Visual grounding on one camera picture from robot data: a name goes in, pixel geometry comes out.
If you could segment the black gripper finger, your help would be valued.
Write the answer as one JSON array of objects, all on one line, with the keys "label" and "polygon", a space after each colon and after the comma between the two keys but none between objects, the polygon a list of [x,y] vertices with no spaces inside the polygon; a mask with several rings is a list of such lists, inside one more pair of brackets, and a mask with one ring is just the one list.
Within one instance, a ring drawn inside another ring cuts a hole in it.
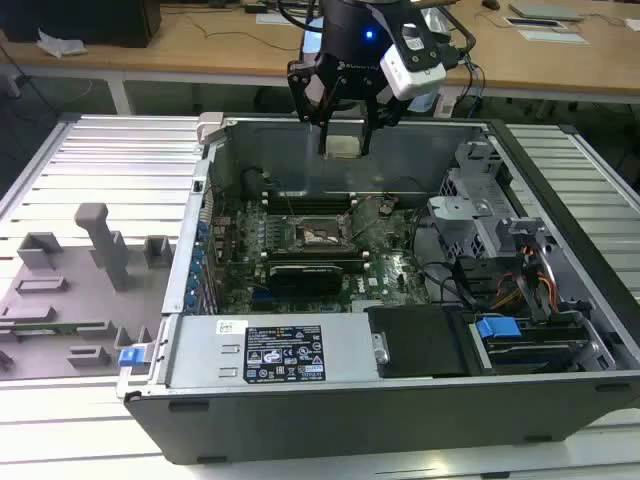
[{"label": "black gripper finger", "polygon": [[[307,95],[314,77],[323,88],[318,100]],[[338,60],[319,53],[313,61],[290,61],[287,81],[299,120],[320,128],[318,153],[325,154],[329,121],[345,92],[345,75],[339,72]]]},{"label": "black gripper finger", "polygon": [[365,99],[365,117],[361,135],[360,155],[369,154],[371,139],[375,130],[384,127],[393,127],[398,124],[405,112],[405,102],[394,96],[382,105],[375,96]]}]

